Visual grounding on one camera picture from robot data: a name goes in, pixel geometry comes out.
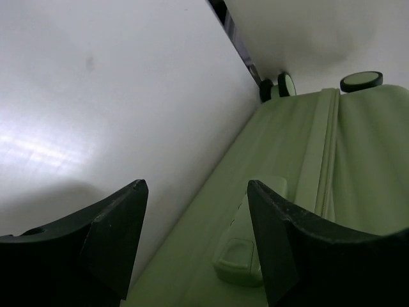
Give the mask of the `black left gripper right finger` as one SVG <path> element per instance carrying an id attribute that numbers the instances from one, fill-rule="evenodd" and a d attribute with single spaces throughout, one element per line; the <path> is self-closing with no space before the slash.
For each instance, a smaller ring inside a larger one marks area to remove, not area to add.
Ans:
<path id="1" fill-rule="evenodd" d="M 247 196 L 269 306 L 408 305 L 408 230 L 341 226 L 259 180 Z"/>

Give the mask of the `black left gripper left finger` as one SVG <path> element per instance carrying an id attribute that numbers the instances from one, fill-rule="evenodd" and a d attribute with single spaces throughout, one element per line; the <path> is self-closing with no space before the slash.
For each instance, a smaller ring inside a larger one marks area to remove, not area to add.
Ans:
<path id="1" fill-rule="evenodd" d="M 119 306 L 127 298 L 148 202 L 135 180 L 22 235 L 1 237 L 2 306 Z"/>

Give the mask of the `light green hard suitcase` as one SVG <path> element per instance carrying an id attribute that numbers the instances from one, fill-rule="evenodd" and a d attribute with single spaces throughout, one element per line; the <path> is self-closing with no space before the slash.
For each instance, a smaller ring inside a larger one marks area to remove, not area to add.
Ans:
<path id="1" fill-rule="evenodd" d="M 279 74 L 126 306 L 407 306 L 408 90 Z"/>

